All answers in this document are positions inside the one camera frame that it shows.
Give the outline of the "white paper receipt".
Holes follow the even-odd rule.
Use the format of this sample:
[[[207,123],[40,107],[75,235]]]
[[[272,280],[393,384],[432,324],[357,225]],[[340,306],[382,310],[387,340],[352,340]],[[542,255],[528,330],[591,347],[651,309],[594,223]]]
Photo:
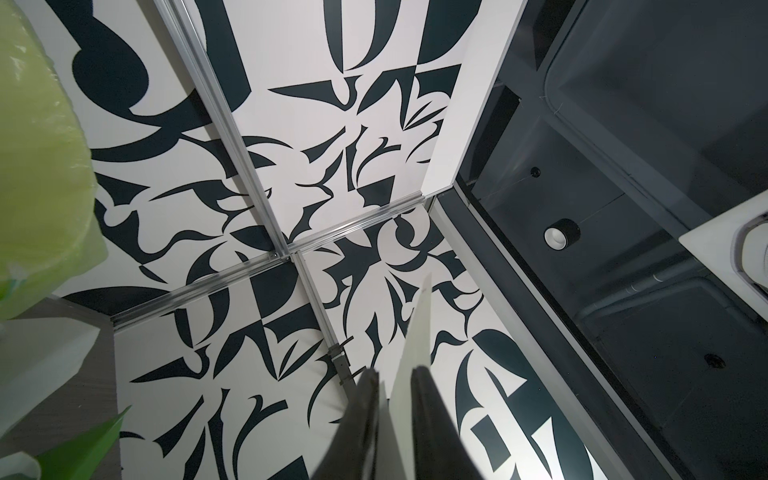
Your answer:
[[[415,479],[411,375],[430,360],[432,275],[420,289],[391,395],[380,401],[375,479]]]

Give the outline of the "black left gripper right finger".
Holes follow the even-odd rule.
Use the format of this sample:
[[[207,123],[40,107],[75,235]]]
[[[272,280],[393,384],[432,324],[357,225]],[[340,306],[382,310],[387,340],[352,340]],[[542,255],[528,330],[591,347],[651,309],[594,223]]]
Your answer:
[[[417,479],[482,479],[464,448],[431,372],[411,374],[411,422]]]

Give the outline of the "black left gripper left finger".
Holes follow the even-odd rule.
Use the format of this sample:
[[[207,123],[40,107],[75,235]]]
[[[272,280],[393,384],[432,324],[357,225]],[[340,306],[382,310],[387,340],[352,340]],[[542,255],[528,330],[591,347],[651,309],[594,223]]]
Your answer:
[[[331,444],[311,475],[321,479],[373,479],[379,423],[379,374],[362,371]]]

